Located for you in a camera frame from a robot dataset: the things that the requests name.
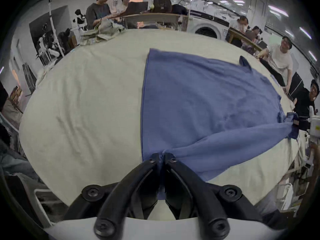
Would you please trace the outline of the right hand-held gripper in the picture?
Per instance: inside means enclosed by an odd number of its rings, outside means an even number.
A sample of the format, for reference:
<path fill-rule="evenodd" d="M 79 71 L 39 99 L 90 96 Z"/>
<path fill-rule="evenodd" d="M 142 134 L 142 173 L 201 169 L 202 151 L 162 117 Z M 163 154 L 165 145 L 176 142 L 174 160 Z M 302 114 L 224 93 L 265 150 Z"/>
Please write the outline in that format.
<path fill-rule="evenodd" d="M 309 116 L 301 116 L 298 121 L 299 129 L 308 132 L 310 142 L 318 144 L 320 140 L 320 116 L 314 115 L 313 106 L 309 106 Z"/>

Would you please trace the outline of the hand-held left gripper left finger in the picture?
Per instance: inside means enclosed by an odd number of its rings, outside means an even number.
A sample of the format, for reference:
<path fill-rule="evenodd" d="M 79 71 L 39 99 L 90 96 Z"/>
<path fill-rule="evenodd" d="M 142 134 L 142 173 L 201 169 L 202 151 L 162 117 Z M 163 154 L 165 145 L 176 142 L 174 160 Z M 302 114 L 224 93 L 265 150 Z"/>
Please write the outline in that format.
<path fill-rule="evenodd" d="M 127 216 L 146 220 L 158 202 L 159 154 L 142 162 L 121 181 L 85 186 L 69 206 L 64 221 L 96 217 L 98 238 L 122 238 Z"/>

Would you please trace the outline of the person's right hand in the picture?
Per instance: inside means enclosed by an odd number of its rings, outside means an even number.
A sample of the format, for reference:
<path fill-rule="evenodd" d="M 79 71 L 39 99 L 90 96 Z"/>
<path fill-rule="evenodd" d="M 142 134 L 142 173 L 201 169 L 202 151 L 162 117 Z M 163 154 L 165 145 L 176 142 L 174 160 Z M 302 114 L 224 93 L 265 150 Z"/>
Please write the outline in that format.
<path fill-rule="evenodd" d="M 315 167 L 320 166 L 320 146 L 314 142 L 310 143 L 310 150 L 313 154 L 313 164 Z"/>

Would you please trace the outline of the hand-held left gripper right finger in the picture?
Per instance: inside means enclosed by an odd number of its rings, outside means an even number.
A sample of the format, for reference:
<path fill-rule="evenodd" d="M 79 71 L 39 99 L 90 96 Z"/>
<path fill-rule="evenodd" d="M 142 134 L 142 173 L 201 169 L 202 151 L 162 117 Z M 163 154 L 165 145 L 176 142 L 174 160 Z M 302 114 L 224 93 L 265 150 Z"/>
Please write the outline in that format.
<path fill-rule="evenodd" d="M 201 238 L 226 238 L 228 219 L 263 223 L 238 186 L 205 182 L 172 153 L 164 153 L 162 168 L 166 204 L 178 220 L 197 217 Z"/>

